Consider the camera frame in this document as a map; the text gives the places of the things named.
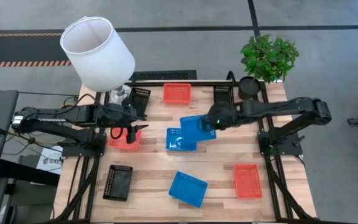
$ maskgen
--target wooden table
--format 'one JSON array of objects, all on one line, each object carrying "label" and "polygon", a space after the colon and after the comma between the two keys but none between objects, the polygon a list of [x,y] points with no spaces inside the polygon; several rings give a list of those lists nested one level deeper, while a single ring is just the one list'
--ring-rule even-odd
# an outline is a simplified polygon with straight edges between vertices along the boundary
[{"label": "wooden table", "polygon": [[[96,193],[94,195],[92,222],[249,222],[275,220],[264,158],[259,153],[256,133],[258,124],[243,125],[217,131],[217,139],[199,142],[196,152],[173,152],[165,149],[167,128],[179,128],[179,119],[184,116],[206,114],[213,104],[213,87],[192,87],[189,105],[168,105],[162,101],[163,87],[144,87],[151,90],[146,109],[149,124],[142,130],[138,152],[115,149],[106,145],[100,160]],[[95,95],[86,87],[85,93]],[[240,101],[237,88],[235,101]],[[285,101],[282,83],[267,85],[269,102]],[[93,103],[84,98],[81,104]],[[282,126],[291,116],[273,117],[276,126]],[[77,158],[65,160],[55,199],[56,214],[60,214],[67,203],[73,169]],[[315,210],[308,180],[303,165],[293,156],[282,156],[283,168],[289,191],[310,215]],[[236,197],[233,165],[238,163],[258,164],[262,184],[262,199],[244,200]],[[106,176],[111,164],[134,168],[131,191],[127,202],[102,199]],[[78,166],[73,194],[77,190],[81,163]],[[180,170],[206,181],[208,189],[201,208],[195,208],[168,195],[174,175]],[[277,189],[281,214],[285,216],[282,195]],[[81,205],[84,217],[87,193]]]}]

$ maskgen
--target lamp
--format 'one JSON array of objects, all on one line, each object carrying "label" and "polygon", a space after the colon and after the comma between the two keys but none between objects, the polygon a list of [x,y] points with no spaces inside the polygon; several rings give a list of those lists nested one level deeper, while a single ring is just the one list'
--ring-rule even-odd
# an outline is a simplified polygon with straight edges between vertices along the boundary
[{"label": "lamp", "polygon": [[73,64],[84,86],[93,91],[111,91],[113,103],[121,104],[131,88],[124,85],[135,70],[129,52],[110,21],[84,17],[70,25],[60,45]]}]

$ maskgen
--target black basket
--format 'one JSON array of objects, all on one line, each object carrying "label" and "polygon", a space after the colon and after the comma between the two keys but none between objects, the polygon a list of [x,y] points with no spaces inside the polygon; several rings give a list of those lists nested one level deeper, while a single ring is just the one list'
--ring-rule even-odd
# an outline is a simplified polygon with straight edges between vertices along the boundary
[{"label": "black basket", "polygon": [[133,107],[136,109],[138,116],[143,117],[146,111],[147,103],[150,98],[150,90],[145,90],[141,88],[132,88],[129,99],[132,102]]},{"label": "black basket", "polygon": [[214,103],[219,101],[234,103],[233,86],[214,86]]},{"label": "black basket", "polygon": [[126,202],[132,178],[132,167],[110,165],[103,199]]}]

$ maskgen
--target plant pot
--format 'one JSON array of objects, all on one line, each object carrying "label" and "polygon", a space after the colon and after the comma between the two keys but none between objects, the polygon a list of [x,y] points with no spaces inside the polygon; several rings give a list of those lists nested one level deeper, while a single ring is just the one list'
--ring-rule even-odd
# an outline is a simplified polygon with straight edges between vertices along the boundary
[{"label": "plant pot", "polygon": [[239,81],[239,98],[248,100],[258,94],[260,83],[254,77],[244,77]]}]

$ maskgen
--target red plastic basket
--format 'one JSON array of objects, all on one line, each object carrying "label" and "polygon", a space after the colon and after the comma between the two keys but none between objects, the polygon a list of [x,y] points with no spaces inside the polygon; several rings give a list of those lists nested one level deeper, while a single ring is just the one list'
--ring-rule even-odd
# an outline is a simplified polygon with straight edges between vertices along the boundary
[{"label": "red plastic basket", "polygon": [[[120,132],[120,128],[113,128],[112,135],[114,137],[118,136]],[[125,149],[130,151],[137,151],[139,149],[140,137],[142,136],[142,130],[138,130],[136,133],[136,140],[132,144],[127,143],[127,129],[124,128],[122,130],[122,135],[119,139],[113,139],[110,137],[109,146],[115,147],[117,149]]]},{"label": "red plastic basket", "polygon": [[164,84],[163,100],[166,103],[188,104],[191,101],[191,85],[187,83]]},{"label": "red plastic basket", "polygon": [[238,198],[262,198],[257,164],[234,165],[234,181]]}]

